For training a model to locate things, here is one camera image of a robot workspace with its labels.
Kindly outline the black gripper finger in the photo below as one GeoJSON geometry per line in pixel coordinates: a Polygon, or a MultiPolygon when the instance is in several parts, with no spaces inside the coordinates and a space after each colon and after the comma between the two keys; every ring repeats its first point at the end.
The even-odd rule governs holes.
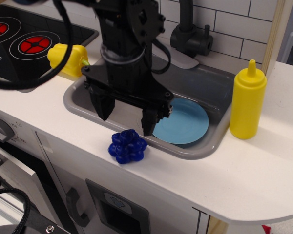
{"type": "Polygon", "coordinates": [[[100,119],[106,121],[115,107],[115,98],[98,86],[89,88],[90,99],[100,119]]]}
{"type": "Polygon", "coordinates": [[[158,122],[157,111],[155,109],[143,109],[142,111],[142,129],[144,136],[151,136],[158,122]]]}

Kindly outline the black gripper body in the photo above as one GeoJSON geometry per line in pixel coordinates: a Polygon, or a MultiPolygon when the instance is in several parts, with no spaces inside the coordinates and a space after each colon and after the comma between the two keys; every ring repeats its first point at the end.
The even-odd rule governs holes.
{"type": "Polygon", "coordinates": [[[98,86],[115,100],[141,109],[155,109],[159,121],[171,114],[173,94],[154,78],[154,73],[152,53],[120,64],[103,58],[96,65],[82,68],[88,88],[98,86]]]}

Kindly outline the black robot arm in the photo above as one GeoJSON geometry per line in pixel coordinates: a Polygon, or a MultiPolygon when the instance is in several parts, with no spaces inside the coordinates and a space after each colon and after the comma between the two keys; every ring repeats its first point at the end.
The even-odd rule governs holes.
{"type": "Polygon", "coordinates": [[[169,117],[174,97],[154,78],[168,67],[152,67],[153,46],[170,56],[157,40],[165,17],[154,0],[99,0],[92,7],[100,23],[103,63],[85,67],[82,73],[95,111],[106,120],[116,101],[136,106],[142,109],[143,134],[150,136],[156,124],[169,117]]]}

